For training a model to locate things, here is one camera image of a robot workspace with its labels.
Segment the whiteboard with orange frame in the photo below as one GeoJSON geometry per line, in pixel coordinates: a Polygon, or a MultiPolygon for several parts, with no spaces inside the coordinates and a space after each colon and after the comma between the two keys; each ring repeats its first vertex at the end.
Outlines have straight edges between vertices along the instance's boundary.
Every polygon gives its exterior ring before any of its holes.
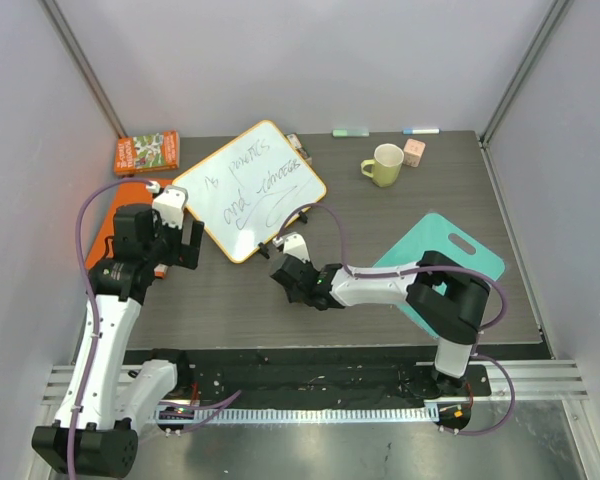
{"type": "Polygon", "coordinates": [[[292,211],[327,193],[325,183],[269,120],[234,138],[173,184],[187,191],[187,209],[236,264],[276,236],[292,211]]]}

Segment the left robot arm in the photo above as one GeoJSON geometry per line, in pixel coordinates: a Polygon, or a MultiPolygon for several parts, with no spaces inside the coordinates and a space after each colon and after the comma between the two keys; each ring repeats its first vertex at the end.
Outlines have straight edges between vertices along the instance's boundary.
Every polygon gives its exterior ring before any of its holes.
{"type": "Polygon", "coordinates": [[[194,222],[185,237],[184,218],[183,203],[163,197],[116,210],[111,250],[88,271],[86,325],[67,392],[53,422],[36,427],[31,441],[54,471],[72,479],[126,477],[159,402],[191,391],[191,368],[176,349],[154,350],[130,385],[118,386],[156,268],[198,264],[204,225],[194,222]]]}

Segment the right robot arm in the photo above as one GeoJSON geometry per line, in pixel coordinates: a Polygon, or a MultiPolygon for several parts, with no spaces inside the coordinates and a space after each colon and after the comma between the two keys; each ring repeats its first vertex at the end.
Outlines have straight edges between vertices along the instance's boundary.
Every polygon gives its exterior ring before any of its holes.
{"type": "Polygon", "coordinates": [[[291,254],[279,257],[270,277],[287,300],[319,311],[357,305],[406,306],[437,336],[431,380],[437,391],[452,395],[468,381],[467,366],[477,341],[491,288],[437,251],[414,264],[353,268],[339,263],[316,269],[291,254]]]}

